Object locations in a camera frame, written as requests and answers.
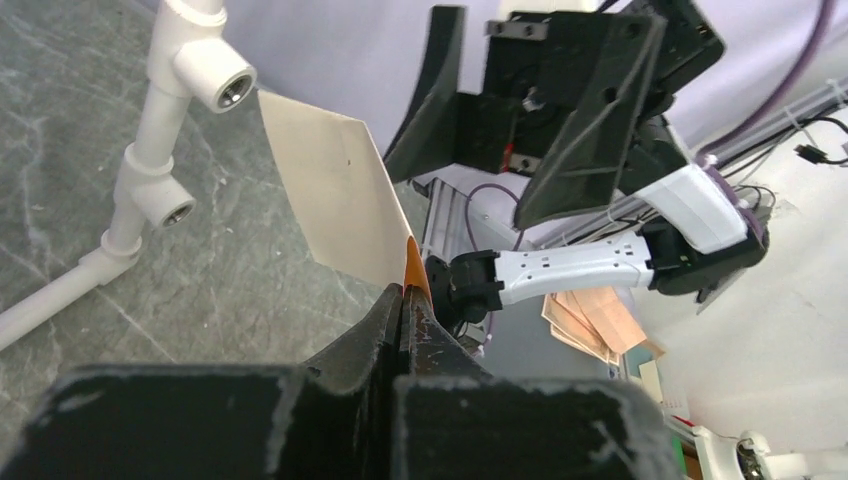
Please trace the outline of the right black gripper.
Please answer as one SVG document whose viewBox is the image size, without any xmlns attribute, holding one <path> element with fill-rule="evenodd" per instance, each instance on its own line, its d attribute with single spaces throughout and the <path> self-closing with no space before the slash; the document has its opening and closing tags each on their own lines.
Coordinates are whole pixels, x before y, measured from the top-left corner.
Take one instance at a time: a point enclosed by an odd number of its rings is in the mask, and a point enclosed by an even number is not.
<svg viewBox="0 0 848 480">
<path fill-rule="evenodd" d="M 492 20 L 482 89 L 459 97 L 465 13 L 430 9 L 417 84 L 383 159 L 392 182 L 449 165 L 457 133 L 458 164 L 532 176 L 516 228 L 606 208 L 651 90 L 665 20 L 574 11 Z"/>
</svg>

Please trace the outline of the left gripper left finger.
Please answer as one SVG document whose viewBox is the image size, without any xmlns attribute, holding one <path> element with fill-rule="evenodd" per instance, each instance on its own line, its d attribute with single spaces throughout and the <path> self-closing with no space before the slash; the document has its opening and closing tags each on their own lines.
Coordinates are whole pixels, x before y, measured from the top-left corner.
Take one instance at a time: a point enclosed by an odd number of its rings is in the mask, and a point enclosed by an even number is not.
<svg viewBox="0 0 848 480">
<path fill-rule="evenodd" d="M 60 376 L 5 479 L 384 479 L 403 292 L 306 362 L 94 364 Z"/>
</svg>

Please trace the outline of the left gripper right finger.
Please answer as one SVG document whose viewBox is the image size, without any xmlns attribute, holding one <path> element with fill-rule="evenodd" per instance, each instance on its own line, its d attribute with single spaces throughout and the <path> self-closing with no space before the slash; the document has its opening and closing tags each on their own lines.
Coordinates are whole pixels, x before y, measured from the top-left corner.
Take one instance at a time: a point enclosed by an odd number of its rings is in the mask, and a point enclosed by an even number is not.
<svg viewBox="0 0 848 480">
<path fill-rule="evenodd" d="M 621 380 L 497 377 L 402 290 L 396 379 L 400 479 L 679 479 L 658 406 Z"/>
</svg>

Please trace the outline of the brown paper letter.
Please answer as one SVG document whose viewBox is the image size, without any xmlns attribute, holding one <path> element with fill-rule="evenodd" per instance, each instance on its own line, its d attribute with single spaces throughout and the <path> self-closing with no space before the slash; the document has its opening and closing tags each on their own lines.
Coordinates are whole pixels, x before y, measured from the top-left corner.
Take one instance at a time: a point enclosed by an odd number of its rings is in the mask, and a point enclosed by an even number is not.
<svg viewBox="0 0 848 480">
<path fill-rule="evenodd" d="M 315 261 L 363 282 L 429 280 L 407 216 L 362 120 L 258 93 L 270 149 Z"/>
</svg>

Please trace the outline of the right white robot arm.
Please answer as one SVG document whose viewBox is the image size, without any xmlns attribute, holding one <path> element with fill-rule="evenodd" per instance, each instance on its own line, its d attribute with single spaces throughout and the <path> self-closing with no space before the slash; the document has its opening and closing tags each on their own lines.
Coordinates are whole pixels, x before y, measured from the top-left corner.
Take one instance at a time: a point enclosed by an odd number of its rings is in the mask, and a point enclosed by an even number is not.
<svg viewBox="0 0 848 480">
<path fill-rule="evenodd" d="M 426 260 L 432 308 L 457 334 L 520 301 L 595 287 L 664 295 L 703 290 L 759 263 L 762 225 L 704 160 L 678 145 L 665 112 L 724 46 L 690 1 L 633 1 L 616 13 L 514 11 L 485 28 L 482 89 L 458 88 L 465 10 L 430 11 L 424 58 L 384 163 L 395 182 L 448 166 L 527 183 L 524 231 L 601 211 L 616 193 L 655 217 L 635 231 L 547 250 L 483 250 Z"/>
</svg>

